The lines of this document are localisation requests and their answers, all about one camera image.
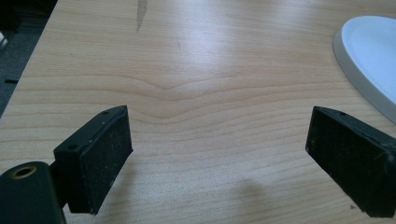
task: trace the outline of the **white curved object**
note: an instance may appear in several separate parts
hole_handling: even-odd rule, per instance
[[[396,20],[362,16],[347,21],[333,48],[356,89],[396,123]]]

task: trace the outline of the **textured black surface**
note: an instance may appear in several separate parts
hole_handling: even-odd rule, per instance
[[[56,147],[57,172],[70,188],[70,211],[97,214],[132,151],[126,105],[98,114]]]
[[[396,140],[348,114],[314,107],[306,151],[370,217],[393,217]]]
[[[27,162],[0,176],[0,223],[65,223],[46,163]]]

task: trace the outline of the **table surface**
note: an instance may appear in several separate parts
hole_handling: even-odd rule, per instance
[[[396,2],[60,0],[4,116],[0,172],[128,105],[134,153],[68,223],[372,223],[304,150],[314,105],[396,136],[332,39]]]

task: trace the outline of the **dark floor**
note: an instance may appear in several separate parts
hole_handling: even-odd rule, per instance
[[[17,31],[0,31],[0,117],[18,84],[48,16],[31,7],[20,7]]]

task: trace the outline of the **wood grain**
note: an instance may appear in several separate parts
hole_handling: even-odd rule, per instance
[[[135,152],[99,215],[66,207],[68,223],[392,222],[356,208],[304,144],[314,105],[396,136],[332,52],[347,20],[395,9],[391,0],[60,0],[0,119],[0,172],[52,162],[96,113],[128,105]]]

